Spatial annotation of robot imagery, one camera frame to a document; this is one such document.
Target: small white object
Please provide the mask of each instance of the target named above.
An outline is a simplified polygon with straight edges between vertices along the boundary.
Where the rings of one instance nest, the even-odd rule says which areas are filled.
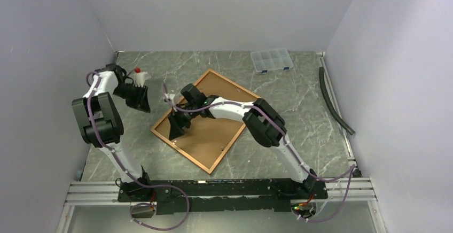
[[[151,75],[148,72],[135,73],[131,76],[134,80],[134,84],[140,87],[145,86],[145,81],[151,78]]]
[[[294,67],[293,60],[286,49],[253,51],[250,56],[255,71],[259,74],[272,70],[288,71]]]

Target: white enclosure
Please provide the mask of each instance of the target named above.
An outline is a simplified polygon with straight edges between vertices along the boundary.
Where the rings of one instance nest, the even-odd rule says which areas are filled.
[[[88,153],[71,101],[114,51],[272,48],[326,51],[388,231],[453,231],[453,0],[1,1],[1,232],[55,232]]]
[[[116,50],[324,51],[352,0],[90,0]]]

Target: cork board frame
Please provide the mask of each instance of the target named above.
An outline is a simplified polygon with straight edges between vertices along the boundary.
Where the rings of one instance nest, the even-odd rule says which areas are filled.
[[[206,96],[218,95],[240,102],[255,101],[259,98],[255,93],[212,69],[208,69],[193,85]],[[170,123],[167,119],[170,112],[171,109],[151,127],[151,132],[208,174],[214,171],[245,129],[243,122],[198,116],[192,119],[191,127],[186,130],[184,136],[177,138],[176,141],[170,141],[168,139]]]

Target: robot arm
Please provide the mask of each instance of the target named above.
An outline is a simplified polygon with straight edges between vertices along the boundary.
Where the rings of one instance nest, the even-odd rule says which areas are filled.
[[[83,140],[94,147],[100,148],[105,153],[116,169],[120,172],[123,183],[132,183],[133,180],[121,169],[120,164],[128,169],[128,172],[135,178],[143,177],[143,170],[128,149],[121,145],[121,135],[124,134],[124,127],[120,115],[113,104],[112,96],[117,95],[126,100],[126,104],[134,109],[150,112],[147,98],[147,87],[125,83],[126,79],[131,79],[136,83],[137,79],[143,78],[146,72],[140,75],[134,74],[134,79],[126,75],[120,66],[109,64],[105,68],[96,70],[93,74],[93,83],[88,92],[79,99],[72,102],[73,111]],[[98,129],[100,138],[104,144],[108,144],[112,149],[103,147],[98,141],[96,133],[90,122],[88,113],[88,102]]]
[[[190,127],[190,120],[199,115],[212,119],[225,118],[244,122],[253,138],[260,145],[269,147],[283,163],[293,181],[308,184],[308,187],[314,184],[315,179],[310,177],[301,166],[313,174],[315,172],[303,162],[291,144],[283,118],[264,99],[259,98],[255,102],[236,102],[214,95],[206,97],[192,84],[184,87],[181,94],[188,102],[177,105],[178,109],[173,110],[168,117],[170,140],[182,136],[184,128]],[[266,114],[265,118],[258,109]],[[270,121],[276,124],[285,135],[282,135]]]

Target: gray marble surface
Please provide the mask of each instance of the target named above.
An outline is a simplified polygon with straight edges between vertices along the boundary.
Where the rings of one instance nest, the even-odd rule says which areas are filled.
[[[152,78],[146,82],[151,114],[126,107],[114,97],[124,123],[124,146],[130,148],[152,180],[288,177],[283,165],[245,130],[209,175],[150,132],[168,110],[160,85],[178,93],[212,68],[266,99],[285,119],[291,142],[318,175],[337,176],[348,168],[343,136],[328,112],[319,89],[319,63],[314,52],[290,52],[294,69],[257,75],[250,52],[122,52],[117,63],[127,71],[140,67]],[[91,148],[83,181],[112,181],[119,174],[107,156]]]

